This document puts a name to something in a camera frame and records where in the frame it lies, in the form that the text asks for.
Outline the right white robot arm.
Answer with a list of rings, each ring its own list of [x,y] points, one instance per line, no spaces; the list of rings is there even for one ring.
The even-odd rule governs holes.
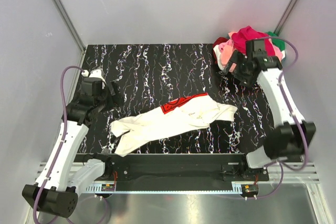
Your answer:
[[[235,50],[223,63],[217,60],[223,73],[231,73],[241,85],[251,87],[257,83],[263,90],[274,121],[274,130],[264,139],[263,145],[246,155],[246,162],[238,167],[239,176],[250,180],[257,168],[295,155],[308,161],[308,146],[316,132],[313,122],[305,120],[296,107],[284,80],[284,71],[278,57],[266,53],[245,56]]]

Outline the white t-shirt red print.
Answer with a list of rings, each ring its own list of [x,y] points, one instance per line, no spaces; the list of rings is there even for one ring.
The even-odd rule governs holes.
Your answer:
[[[110,124],[118,137],[115,154],[126,156],[151,141],[205,129],[214,121],[234,120],[238,108],[213,100],[208,93],[180,97],[137,116],[128,116]]]

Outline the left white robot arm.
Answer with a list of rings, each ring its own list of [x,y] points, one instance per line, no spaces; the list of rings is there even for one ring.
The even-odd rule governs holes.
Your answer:
[[[96,179],[114,175],[108,154],[91,154],[82,168],[70,175],[79,145],[98,115],[123,105],[119,86],[98,77],[85,77],[66,106],[61,129],[49,160],[34,184],[26,184],[22,196],[36,211],[68,218],[79,196]]]

